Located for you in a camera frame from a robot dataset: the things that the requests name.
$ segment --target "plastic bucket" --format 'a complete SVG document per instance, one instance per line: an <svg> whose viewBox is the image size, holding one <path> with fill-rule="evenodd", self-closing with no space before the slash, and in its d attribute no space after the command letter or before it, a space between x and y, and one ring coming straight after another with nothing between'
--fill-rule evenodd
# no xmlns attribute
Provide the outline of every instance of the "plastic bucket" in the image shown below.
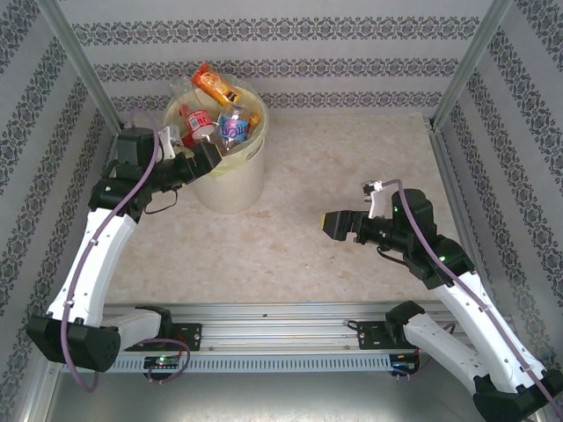
<svg viewBox="0 0 563 422"><path fill-rule="evenodd" d="M198 200L207 208L225 214L238 213L258 200L264 187L264 148L269 128L267 107L257 94L238 86L245 96L245 103L260 113L261 120L252 137L238 145L208 175L191 184ZM203 91L197 89L187 96L197 95L211 118L216 120L220 106ZM183 136L186 123L179 115L179 104L173 98L165 111L164 124L175 124Z"/></svg>

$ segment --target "wallpaper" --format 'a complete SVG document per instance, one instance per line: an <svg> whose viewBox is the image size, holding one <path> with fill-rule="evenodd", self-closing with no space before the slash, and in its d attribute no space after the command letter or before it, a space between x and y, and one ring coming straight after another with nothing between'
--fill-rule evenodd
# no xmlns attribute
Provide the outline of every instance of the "wallpaper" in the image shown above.
<svg viewBox="0 0 563 422"><path fill-rule="evenodd" d="M495 299L531 351L556 368L563 364L561 5L511 5L442 128Z"/></svg>
<svg viewBox="0 0 563 422"><path fill-rule="evenodd" d="M0 421L25 390L44 314L82 239L112 134L34 2L0 1Z"/></svg>
<svg viewBox="0 0 563 422"><path fill-rule="evenodd" d="M64 0L117 109L165 109L203 62L248 79L271 113L431 115L491 0L206 4Z"/></svg>

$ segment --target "bottle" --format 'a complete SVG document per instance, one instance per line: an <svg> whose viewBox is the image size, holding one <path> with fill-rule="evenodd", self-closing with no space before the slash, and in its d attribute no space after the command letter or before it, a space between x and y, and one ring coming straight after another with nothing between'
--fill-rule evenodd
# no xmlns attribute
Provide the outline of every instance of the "bottle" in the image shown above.
<svg viewBox="0 0 563 422"><path fill-rule="evenodd" d="M209 63L203 63L192 76L192 83L208 94L221 106L233 104L249 109L245 103L243 93L237 88L230 86L219 73L217 73ZM251 127L256 127L260 123L260 115L250 112L248 120Z"/></svg>
<svg viewBox="0 0 563 422"><path fill-rule="evenodd" d="M200 100L194 95L188 77L177 77L170 84L170 91L179 104L179 113L186 121L189 134L194 142L200 142L205 135L215 132L215 125Z"/></svg>
<svg viewBox="0 0 563 422"><path fill-rule="evenodd" d="M226 151L246 140L249 129L250 111L240 105L227 103L219 116L219 136L223 138Z"/></svg>

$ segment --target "wall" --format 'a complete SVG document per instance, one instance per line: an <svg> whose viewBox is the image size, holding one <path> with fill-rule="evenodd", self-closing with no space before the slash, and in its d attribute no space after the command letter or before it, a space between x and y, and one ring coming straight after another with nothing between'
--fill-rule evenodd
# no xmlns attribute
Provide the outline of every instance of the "wall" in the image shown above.
<svg viewBox="0 0 563 422"><path fill-rule="evenodd" d="M563 363L563 2L515 1L442 128L501 310Z"/></svg>
<svg viewBox="0 0 563 422"><path fill-rule="evenodd" d="M25 334L58 291L112 140L37 4L0 0L0 421L35 349Z"/></svg>
<svg viewBox="0 0 563 422"><path fill-rule="evenodd" d="M163 110L204 61L273 113L431 115L491 0L65 0L116 107Z"/></svg>

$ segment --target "beige floor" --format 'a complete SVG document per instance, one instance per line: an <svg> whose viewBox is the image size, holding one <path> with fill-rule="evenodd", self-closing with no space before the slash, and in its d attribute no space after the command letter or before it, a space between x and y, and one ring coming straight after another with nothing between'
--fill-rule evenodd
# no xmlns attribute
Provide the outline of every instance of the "beige floor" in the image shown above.
<svg viewBox="0 0 563 422"><path fill-rule="evenodd" d="M331 240L321 216L365 210L361 182L402 178L435 206L438 229L457 238L419 114L274 116L265 187L238 215L207 210L190 192L145 215L107 295L110 303L358 302L435 299L373 245ZM152 209L173 200L158 195Z"/></svg>

